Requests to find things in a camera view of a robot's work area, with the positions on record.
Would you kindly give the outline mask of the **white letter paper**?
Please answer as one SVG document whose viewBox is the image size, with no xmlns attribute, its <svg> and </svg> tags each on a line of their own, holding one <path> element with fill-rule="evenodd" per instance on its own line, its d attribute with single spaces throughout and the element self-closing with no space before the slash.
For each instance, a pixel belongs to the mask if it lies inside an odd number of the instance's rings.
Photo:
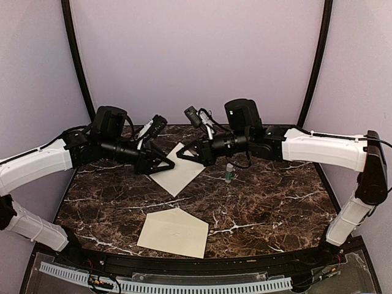
<svg viewBox="0 0 392 294">
<path fill-rule="evenodd" d="M 178 143 L 167 156 L 175 163 L 173 169 L 154 173 L 150 176 L 153 181 L 173 197 L 176 197 L 205 169 L 202 164 L 178 158 L 176 153 L 183 147 L 182 143 Z"/>
</svg>

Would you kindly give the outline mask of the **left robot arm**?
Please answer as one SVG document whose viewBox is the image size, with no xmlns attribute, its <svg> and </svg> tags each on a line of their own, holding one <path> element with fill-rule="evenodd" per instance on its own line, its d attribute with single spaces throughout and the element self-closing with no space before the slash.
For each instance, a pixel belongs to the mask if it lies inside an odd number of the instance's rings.
<svg viewBox="0 0 392 294">
<path fill-rule="evenodd" d="M 17 233 L 41 243 L 62 256 L 73 267 L 86 262 L 86 252 L 78 247 L 73 233 L 23 208 L 11 196 L 13 190 L 39 178 L 77 169 L 101 159 L 132 165 L 137 175 L 151 175 L 174 168 L 154 143 L 167 125 L 155 115 L 130 138 L 122 136 L 125 123 L 131 123 L 125 110 L 99 107 L 91 124 L 65 130 L 51 142 L 1 161 L 1 230 Z"/>
</svg>

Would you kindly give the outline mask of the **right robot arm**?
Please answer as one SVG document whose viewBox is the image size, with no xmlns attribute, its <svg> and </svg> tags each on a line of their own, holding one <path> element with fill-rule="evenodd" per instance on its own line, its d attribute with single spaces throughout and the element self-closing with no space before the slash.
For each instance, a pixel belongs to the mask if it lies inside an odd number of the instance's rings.
<svg viewBox="0 0 392 294">
<path fill-rule="evenodd" d="M 177 153 L 177 157 L 202 164 L 216 163 L 218 157 L 245 153 L 276 162 L 315 162 L 358 172 L 357 187 L 337 217 L 329 224 L 324 242 L 312 253 L 313 261 L 325 266 L 336 256 L 336 247 L 345 243 L 366 216 L 383 203 L 388 194 L 388 177 L 382 141 L 375 131 L 366 135 L 343 136 L 307 131 L 298 126 L 264 126 L 256 103 L 235 99 L 224 105 L 229 127 L 213 135 L 211 115 L 189 107 L 185 115 L 194 127 L 205 125 L 208 134 Z"/>
</svg>

